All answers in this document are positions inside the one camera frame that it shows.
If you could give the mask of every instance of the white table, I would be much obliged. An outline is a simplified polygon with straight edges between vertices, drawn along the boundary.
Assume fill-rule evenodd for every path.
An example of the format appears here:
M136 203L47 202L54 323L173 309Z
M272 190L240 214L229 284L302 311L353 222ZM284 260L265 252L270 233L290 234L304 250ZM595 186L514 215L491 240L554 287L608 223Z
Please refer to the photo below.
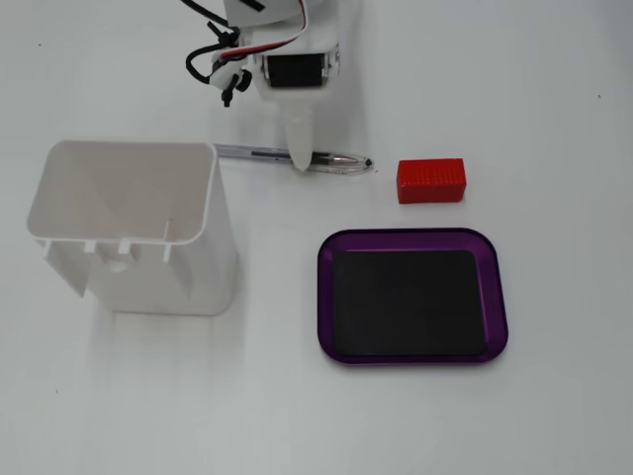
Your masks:
M45 154L75 136L281 145L275 108L253 89L225 110L189 77L211 36L177 0L31 3L0 6L0 473L630 472L632 2L363 1L316 142L378 170L223 162L241 280L209 319L73 295L25 229ZM463 203L398 204L399 160L455 156ZM453 226L497 247L501 357L330 361L321 242Z

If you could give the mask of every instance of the black pad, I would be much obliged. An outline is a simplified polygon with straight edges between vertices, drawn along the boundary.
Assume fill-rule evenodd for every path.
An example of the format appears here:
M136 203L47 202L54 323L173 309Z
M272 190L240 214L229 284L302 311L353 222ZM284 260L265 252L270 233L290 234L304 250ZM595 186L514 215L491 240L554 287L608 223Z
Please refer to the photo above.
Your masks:
M477 355L486 335L466 250L338 252L334 346L347 356Z

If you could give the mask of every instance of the ballpoint pen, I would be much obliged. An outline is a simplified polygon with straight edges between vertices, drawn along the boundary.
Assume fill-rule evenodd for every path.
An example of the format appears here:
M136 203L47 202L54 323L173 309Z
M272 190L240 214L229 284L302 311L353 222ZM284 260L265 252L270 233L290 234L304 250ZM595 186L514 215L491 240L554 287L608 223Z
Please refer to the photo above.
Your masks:
M269 161L292 164L293 160L286 149L247 145L225 145L215 143L220 158L238 158L256 161ZM360 173L374 166L374 161L365 156L349 153L315 151L308 171L350 175Z

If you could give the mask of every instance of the black wire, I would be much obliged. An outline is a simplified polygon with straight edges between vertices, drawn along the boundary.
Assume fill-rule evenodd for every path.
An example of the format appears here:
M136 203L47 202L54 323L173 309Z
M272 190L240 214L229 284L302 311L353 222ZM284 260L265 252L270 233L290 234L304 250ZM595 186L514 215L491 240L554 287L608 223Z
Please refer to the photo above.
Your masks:
M187 58L185 59L185 66L187 67L187 70L189 71L189 74L191 74L196 80L202 82L203 84L209 84L210 82L210 77L209 76L203 76L198 69L196 69L194 67L193 64L193 60L202 55L202 54L207 54L209 52L213 52L213 51L217 51L218 49L224 49L224 48L233 48L237 45L237 40L239 39L239 28L237 27L230 27L228 25L228 21L225 20L224 18L222 18L219 15L216 15L213 12L210 12L209 10L207 10L206 8L200 6L199 4L197 4L196 2L194 2L193 0L180 0L182 3L184 3L185 5L187 5L189 8L191 8L192 10L194 10L195 12L207 17L209 20L211 20L209 23L207 23L207 26L211 29L212 32L214 32L214 34L216 35L216 37L218 37L218 43L216 45L211 45L209 47L201 47L196 49L195 51L192 51L189 53L189 55L187 56ZM225 28L228 28L230 30L232 30L232 33L224 33L222 32L217 26L216 23L218 25L221 25Z
M222 25L223 27L228 28L228 21L222 18L220 15L216 15L213 12L210 12L205 7L198 5L193 0L180 0L182 3L187 5L193 11L198 12L199 14L207 17L209 20L216 22L218 25Z
M225 48L224 45L217 44L217 45L211 45L210 47L201 47L199 49L196 49L195 51L191 51L189 55L187 56L187 59L185 59L185 65L187 66L187 70L189 71L189 74L194 76L203 84L209 84L209 78L211 77L211 75L203 76L202 74L200 74L198 69L194 67L193 60L196 57L200 56L201 54L207 54L209 52L217 51L218 49L223 49L223 48Z

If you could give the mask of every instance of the red wire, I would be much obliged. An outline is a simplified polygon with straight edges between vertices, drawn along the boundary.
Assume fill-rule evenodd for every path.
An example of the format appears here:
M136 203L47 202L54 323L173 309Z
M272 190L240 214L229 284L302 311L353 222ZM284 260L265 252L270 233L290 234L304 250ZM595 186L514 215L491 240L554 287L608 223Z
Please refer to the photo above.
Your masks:
M304 25L302 27L302 30L303 30L306 27L306 5L304 5L304 0L299 0L299 4L301 5L301 11L304 16ZM271 49L276 49L276 48L284 47L285 45L289 45L294 40L296 40L296 38L289 40L288 42L273 43L271 45L265 45L263 47L238 47L235 49L229 49L222 53L222 57L242 56L242 55L248 55L248 54L255 54L258 52L270 51Z

